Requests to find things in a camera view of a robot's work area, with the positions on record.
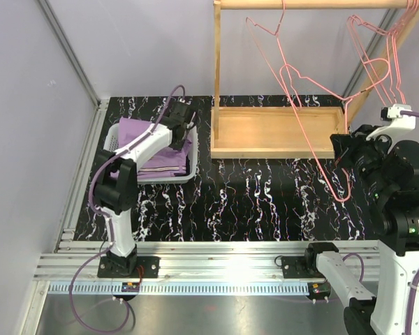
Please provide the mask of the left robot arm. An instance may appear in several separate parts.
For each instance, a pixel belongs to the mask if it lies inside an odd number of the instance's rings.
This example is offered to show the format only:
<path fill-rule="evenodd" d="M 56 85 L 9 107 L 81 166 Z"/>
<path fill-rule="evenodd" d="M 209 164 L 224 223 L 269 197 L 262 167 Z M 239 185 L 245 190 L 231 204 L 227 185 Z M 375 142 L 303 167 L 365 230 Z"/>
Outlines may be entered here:
<path fill-rule="evenodd" d="M 89 203 L 104 217 L 108 229 L 104 260 L 122 277 L 132 276 L 140 266 L 131 223 L 131 208 L 138 198 L 139 170 L 166 148 L 181 151 L 196 118 L 193 107 L 175 101 L 170 111 L 162 112 L 156 122 L 148 123 L 123 147 L 100 153 L 102 165 L 92 179 Z"/>

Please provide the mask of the pink hanger with purple garment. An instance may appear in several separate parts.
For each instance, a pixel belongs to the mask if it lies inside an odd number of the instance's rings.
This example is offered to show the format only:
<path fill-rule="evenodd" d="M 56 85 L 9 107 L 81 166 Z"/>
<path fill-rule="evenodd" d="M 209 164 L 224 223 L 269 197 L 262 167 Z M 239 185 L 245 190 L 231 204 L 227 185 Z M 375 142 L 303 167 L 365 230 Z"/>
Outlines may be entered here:
<path fill-rule="evenodd" d="M 339 96 L 335 92 L 329 90 L 327 87 L 323 86 L 319 82 L 313 80 L 308 76 L 303 76 L 299 72 L 297 68 L 289 64 L 288 62 L 284 62 L 283 66 L 279 69 L 279 84 L 283 89 L 284 93 L 289 96 L 289 89 L 293 88 L 293 79 L 292 75 L 288 74 L 289 83 L 286 84 L 284 79 L 284 75 L 282 74 L 283 71 L 294 71 L 295 74 L 301 80 L 307 80 L 316 87 L 322 89 L 323 91 L 327 92 L 328 94 L 338 98 L 341 102 L 345 102 L 344 106 L 344 113 L 337 117 L 337 124 L 334 124 L 331 121 L 326 121 L 325 118 L 329 115 L 336 115 L 339 109 L 335 109 L 333 107 L 297 107 L 296 104 L 291 100 L 291 107 L 293 109 L 293 113 L 295 115 L 297 124 L 302 131 L 302 135 L 307 142 L 308 148 L 314 157 L 318 170 L 321 173 L 322 177 L 324 178 L 325 184 L 328 187 L 328 190 L 332 194 L 335 201 L 339 203 L 344 203 L 349 200 L 351 197 L 351 184 L 349 179 L 349 174 L 346 170 L 343 171 L 346 177 L 346 185 L 347 185 L 347 195 L 344 198 L 339 198 L 339 196 L 335 193 L 335 190 L 330 183 L 330 179 L 325 173 L 323 166 L 321 165 L 319 159 L 320 158 L 332 158 L 334 156 L 333 150 L 328 148 L 328 136 L 331 134 L 334 135 L 345 135 L 348 132 L 348 117 L 351 113 L 348 111 L 349 104 L 358 96 L 362 94 L 368 94 L 372 89 L 377 88 L 377 86 L 382 85 L 386 78 L 391 74 L 390 64 L 387 60 L 377 58 L 371 59 L 366 61 L 364 67 L 366 69 L 371 68 L 374 62 L 382 61 L 384 65 L 387 66 L 387 73 L 384 75 L 369 75 L 369 83 L 365 85 L 364 88 L 360 89 L 357 93 L 347 96 L 345 98 Z"/>

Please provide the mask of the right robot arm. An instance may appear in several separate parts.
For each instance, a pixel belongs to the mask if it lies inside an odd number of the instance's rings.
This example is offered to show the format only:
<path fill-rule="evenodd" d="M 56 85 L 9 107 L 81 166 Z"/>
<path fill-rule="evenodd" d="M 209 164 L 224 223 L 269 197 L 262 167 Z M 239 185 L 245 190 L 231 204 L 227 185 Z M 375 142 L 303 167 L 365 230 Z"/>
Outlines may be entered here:
<path fill-rule="evenodd" d="M 378 292 L 361 284 L 331 242 L 308 245 L 304 271 L 322 275 L 336 292 L 349 334 L 418 334 L 419 142 L 393 142 L 370 125 L 330 139 L 336 165 L 354 168 L 371 198 L 380 258 Z"/>

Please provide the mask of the pink wire hanger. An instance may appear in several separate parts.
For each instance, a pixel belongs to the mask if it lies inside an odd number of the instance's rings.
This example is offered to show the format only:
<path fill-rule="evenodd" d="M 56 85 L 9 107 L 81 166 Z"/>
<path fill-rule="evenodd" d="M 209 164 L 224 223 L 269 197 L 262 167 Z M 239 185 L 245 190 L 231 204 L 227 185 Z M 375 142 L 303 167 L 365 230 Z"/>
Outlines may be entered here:
<path fill-rule="evenodd" d="M 296 111 L 302 107 L 302 101 L 293 84 L 290 66 L 280 41 L 281 25 L 286 13 L 286 2 L 278 1 L 278 4 L 279 16 L 272 26 L 257 22 L 249 16 L 246 17 L 245 23 L 272 77 L 287 97 L 290 106 Z"/>

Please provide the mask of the purple garment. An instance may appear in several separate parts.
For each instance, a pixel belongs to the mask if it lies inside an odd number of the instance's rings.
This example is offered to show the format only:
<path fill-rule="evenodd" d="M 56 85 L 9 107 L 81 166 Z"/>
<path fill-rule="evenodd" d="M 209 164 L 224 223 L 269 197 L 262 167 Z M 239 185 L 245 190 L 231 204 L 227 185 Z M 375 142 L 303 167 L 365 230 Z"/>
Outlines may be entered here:
<path fill-rule="evenodd" d="M 119 122 L 118 149 L 136 139 L 151 125 L 149 121 L 122 117 Z M 170 147 L 160 150 L 149 159 L 139 170 L 141 177 L 175 177 L 186 174 L 189 169 L 187 158 L 191 141 L 186 139 L 180 150 Z"/>

